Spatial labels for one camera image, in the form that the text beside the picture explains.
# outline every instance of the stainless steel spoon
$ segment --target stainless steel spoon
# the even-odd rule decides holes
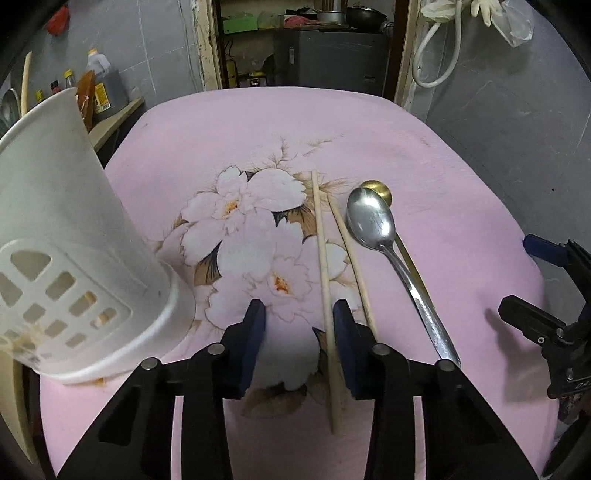
[[[435,350],[441,358],[447,358],[460,367],[460,357],[447,330],[430,303],[424,298],[421,288],[416,285],[406,265],[394,252],[396,227],[388,205],[373,190],[357,188],[351,192],[347,201],[347,225],[353,237],[361,245],[382,252],[388,257],[413,299]]]

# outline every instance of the gray wall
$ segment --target gray wall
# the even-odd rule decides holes
[[[119,69],[130,98],[143,96],[148,108],[203,90],[190,0],[70,0],[69,8],[63,35],[43,28],[23,52],[33,51],[31,105],[36,90],[47,96],[53,80],[63,84],[65,70],[80,79],[92,47]],[[20,85],[21,72],[22,59],[13,69],[13,85]]]
[[[427,125],[496,193],[525,233],[554,242],[570,238],[591,251],[589,79],[537,13],[533,39],[517,48],[466,14],[458,65],[433,92]],[[448,28],[447,40],[439,37],[446,40],[443,66],[453,50],[454,26]],[[550,312],[576,319],[583,301],[573,283],[562,269],[540,267]]]

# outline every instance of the wooden chopstick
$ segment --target wooden chopstick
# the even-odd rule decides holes
[[[28,111],[28,97],[29,97],[29,71],[31,70],[31,57],[33,52],[30,51],[25,57],[25,66],[22,69],[22,83],[21,83],[21,118],[25,116]]]
[[[357,260],[357,255],[355,255],[355,242],[353,241],[351,234],[347,230],[345,221],[343,220],[343,217],[339,212],[339,207],[336,204],[336,199],[329,194],[328,200],[330,209],[332,210],[333,216],[335,217],[336,224],[339,227],[340,236],[343,238],[345,249],[347,250],[347,253],[349,255],[351,267],[353,267],[353,273],[355,274],[355,280],[357,281],[357,287],[359,288],[359,296],[361,297],[361,305],[363,305],[363,312],[365,313],[365,320],[367,321],[368,327],[371,328],[371,331],[374,334],[374,338],[377,340],[378,326],[375,323],[374,313],[371,309],[371,304],[369,303],[368,289],[365,286],[365,282],[361,275],[361,266],[359,265],[359,261]]]
[[[341,417],[341,382],[339,356],[336,350],[335,324],[333,323],[332,302],[330,301],[329,268],[326,255],[326,239],[324,237],[324,222],[322,220],[322,204],[318,172],[312,172],[312,191],[314,193],[314,214],[316,216],[316,232],[318,236],[318,258],[320,260],[320,286],[322,288],[322,308],[324,313],[324,330],[326,332],[326,355],[329,364],[329,402],[330,402],[330,431],[338,434]]]

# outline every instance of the table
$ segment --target table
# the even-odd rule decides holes
[[[98,152],[100,148],[105,145],[106,141],[111,135],[113,135],[115,130],[117,130],[123,124],[123,122],[125,122],[129,116],[134,113],[143,103],[143,97],[131,100],[130,103],[128,103],[119,112],[98,122],[93,127],[93,129],[89,132],[88,137],[90,138],[90,143],[92,143],[92,147],[96,152]]]
[[[557,403],[545,394],[547,367],[539,348],[496,313],[509,294],[537,305],[543,300],[543,279],[523,251],[517,223],[461,158],[401,108],[358,93],[277,87],[199,93],[160,104],[135,124],[106,168],[157,255],[196,284],[196,320],[165,361],[188,358],[219,340],[223,328],[241,319],[250,298],[267,305],[267,339],[252,391],[225,403],[235,478],[363,478],[372,403],[349,401],[344,433],[331,436],[316,372],[319,341],[311,327],[322,328],[322,314],[316,236],[306,211],[313,169],[341,211],[361,181],[389,185],[397,231],[463,371],[540,471],[557,421]],[[350,265],[325,210],[331,294],[333,300],[346,298],[359,315]],[[271,226],[269,212],[275,212]],[[387,260],[359,245],[356,254],[378,340],[407,358],[435,362]],[[44,433],[56,470],[124,378],[78,386],[42,379]],[[177,407],[175,480],[180,400]],[[420,438],[418,445],[422,478]]]

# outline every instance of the green box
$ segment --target green box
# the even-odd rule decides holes
[[[223,32],[237,33],[248,32],[258,29],[258,19],[254,15],[244,15],[242,17],[229,18],[223,21]]]

